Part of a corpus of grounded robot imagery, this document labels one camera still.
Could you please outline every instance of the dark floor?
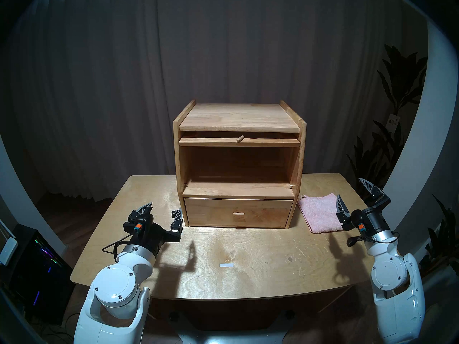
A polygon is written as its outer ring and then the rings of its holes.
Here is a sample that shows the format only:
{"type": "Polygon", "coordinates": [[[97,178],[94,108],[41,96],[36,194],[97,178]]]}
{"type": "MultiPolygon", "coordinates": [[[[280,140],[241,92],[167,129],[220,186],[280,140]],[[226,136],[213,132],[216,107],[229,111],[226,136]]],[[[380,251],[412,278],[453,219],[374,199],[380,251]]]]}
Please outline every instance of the dark floor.
{"type": "MultiPolygon", "coordinates": [[[[47,194],[37,205],[38,210],[56,232],[59,238],[68,244],[64,259],[74,266],[88,242],[92,232],[111,203],[111,199],[99,202],[86,200],[81,197],[64,197],[47,194]]],[[[76,285],[64,315],[63,327],[74,335],[78,315],[86,298],[88,287],[76,285]]],[[[254,301],[170,301],[152,299],[149,312],[156,318],[147,317],[142,343],[181,343],[166,322],[167,313],[180,310],[187,313],[188,319],[196,326],[211,327],[220,325],[231,319],[233,329],[247,328],[247,323],[267,327],[277,316],[280,309],[293,308],[297,322],[284,337],[283,343],[380,343],[376,324],[375,305],[370,282],[362,283],[348,290],[333,304],[320,313],[312,309],[313,295],[290,297],[286,299],[254,300],[254,301]],[[215,310],[219,308],[217,320],[215,310]]],[[[102,307],[103,319],[113,326],[127,326],[131,321],[121,321],[111,317],[102,307]]],[[[71,342],[70,336],[48,336],[49,343],[71,342]]]]}

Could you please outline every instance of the wooden shelf unit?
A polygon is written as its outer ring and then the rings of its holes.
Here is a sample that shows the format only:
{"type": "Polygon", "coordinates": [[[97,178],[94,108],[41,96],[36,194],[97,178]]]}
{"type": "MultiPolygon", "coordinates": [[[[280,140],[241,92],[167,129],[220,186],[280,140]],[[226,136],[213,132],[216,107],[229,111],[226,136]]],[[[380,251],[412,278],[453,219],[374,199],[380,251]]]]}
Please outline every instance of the wooden shelf unit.
{"type": "Polygon", "coordinates": [[[284,101],[193,100],[173,126],[186,226],[289,227],[301,184],[306,123],[284,101]]]}

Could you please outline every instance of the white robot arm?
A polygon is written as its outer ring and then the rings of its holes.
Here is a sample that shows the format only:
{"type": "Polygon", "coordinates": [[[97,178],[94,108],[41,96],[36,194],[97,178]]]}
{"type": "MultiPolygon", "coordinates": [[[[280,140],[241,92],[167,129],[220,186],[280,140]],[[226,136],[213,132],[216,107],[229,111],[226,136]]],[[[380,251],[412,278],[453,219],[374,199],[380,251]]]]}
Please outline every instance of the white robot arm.
{"type": "Polygon", "coordinates": [[[381,211],[391,200],[377,186],[359,179],[370,192],[375,204],[352,214],[341,197],[336,199],[336,216],[344,230],[354,227],[359,237],[347,240],[349,247],[364,241],[368,255],[375,258],[371,270],[373,299],[378,315],[378,330],[386,344],[406,343],[418,337],[425,313],[424,290],[415,258],[397,253],[398,236],[390,230],[381,211]],[[394,289],[410,282],[408,288],[395,294],[394,289]]]}
{"type": "Polygon", "coordinates": [[[164,242],[179,242],[183,230],[181,209],[172,212],[171,230],[165,231],[153,223],[151,203],[132,211],[124,230],[132,235],[110,244],[114,246],[115,264],[102,269],[92,282],[78,318],[74,343],[139,344],[150,304],[150,289],[140,285],[153,272],[156,256],[164,242]],[[116,249],[126,244],[118,255],[116,249]],[[119,319],[134,318],[129,327],[116,328],[101,318],[101,305],[119,319]]]}

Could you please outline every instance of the cable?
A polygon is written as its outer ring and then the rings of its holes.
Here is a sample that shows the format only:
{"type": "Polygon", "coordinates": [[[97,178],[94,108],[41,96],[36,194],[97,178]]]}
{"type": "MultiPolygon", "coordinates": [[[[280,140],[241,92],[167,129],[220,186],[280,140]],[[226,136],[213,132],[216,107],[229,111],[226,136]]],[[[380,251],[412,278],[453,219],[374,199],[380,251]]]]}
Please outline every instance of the cable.
{"type": "Polygon", "coordinates": [[[370,242],[372,243],[380,243],[380,244],[390,244],[390,243],[395,243],[399,238],[400,238],[400,233],[399,232],[391,232],[393,236],[395,236],[396,238],[394,240],[391,240],[390,242],[380,242],[378,240],[374,240],[373,238],[370,238],[370,242]]]}
{"type": "Polygon", "coordinates": [[[80,314],[80,312],[73,313],[67,317],[67,320],[65,321],[64,329],[67,330],[67,322],[70,319],[70,317],[73,317],[74,315],[80,314]]]}
{"type": "Polygon", "coordinates": [[[51,330],[54,334],[65,334],[65,335],[67,335],[70,339],[72,339],[72,340],[74,339],[74,338],[73,338],[69,333],[67,333],[67,332],[55,332],[55,331],[53,330],[53,328],[51,328],[51,326],[49,326],[48,329],[51,330]]]}
{"type": "Polygon", "coordinates": [[[62,337],[59,337],[57,334],[46,334],[45,337],[50,337],[50,336],[53,336],[53,337],[58,337],[60,340],[62,340],[64,343],[68,344],[68,342],[66,340],[64,340],[64,338],[62,337]]]}
{"type": "Polygon", "coordinates": [[[133,235],[133,234],[134,234],[134,233],[130,233],[130,234],[126,235],[124,238],[121,238],[120,240],[117,240],[116,242],[107,245],[106,247],[102,248],[102,251],[103,251],[104,253],[113,254],[113,257],[115,258],[115,262],[116,262],[116,257],[118,256],[118,254],[116,253],[116,248],[118,247],[118,245],[127,244],[128,242],[123,242],[123,240],[125,240],[127,237],[130,237],[130,236],[133,235]],[[106,251],[106,250],[105,250],[105,249],[107,249],[108,247],[111,247],[112,245],[114,245],[113,251],[106,251]]]}

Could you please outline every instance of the potted plant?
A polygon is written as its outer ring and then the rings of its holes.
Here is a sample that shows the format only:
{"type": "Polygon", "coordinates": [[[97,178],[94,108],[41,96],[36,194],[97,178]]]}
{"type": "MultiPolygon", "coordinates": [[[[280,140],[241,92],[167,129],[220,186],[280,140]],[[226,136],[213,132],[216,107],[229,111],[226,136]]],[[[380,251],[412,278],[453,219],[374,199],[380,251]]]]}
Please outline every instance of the potted plant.
{"type": "MultiPolygon", "coordinates": [[[[389,61],[386,59],[382,61],[389,75],[390,86],[384,74],[379,70],[377,72],[385,94],[394,107],[393,112],[397,115],[407,103],[419,104],[415,98],[422,94],[427,58],[417,60],[417,53],[404,57],[395,46],[390,47],[387,44],[384,44],[384,48],[389,61]],[[413,87],[416,79],[418,79],[417,86],[413,87]]],[[[373,122],[378,126],[379,133],[372,133],[372,147],[364,152],[362,140],[357,136],[357,145],[354,146],[355,162],[347,155],[356,179],[356,192],[363,200],[368,198],[368,193],[358,179],[364,178],[383,188],[405,146],[400,123],[392,135],[384,125],[378,121],[373,122]]]]}
{"type": "Polygon", "coordinates": [[[425,246],[428,254],[419,262],[421,277],[447,266],[451,266],[459,276],[459,238],[456,237],[456,217],[451,209],[446,209],[439,199],[435,196],[434,198],[442,209],[444,218],[438,234],[432,228],[427,228],[430,244],[425,246]]]}

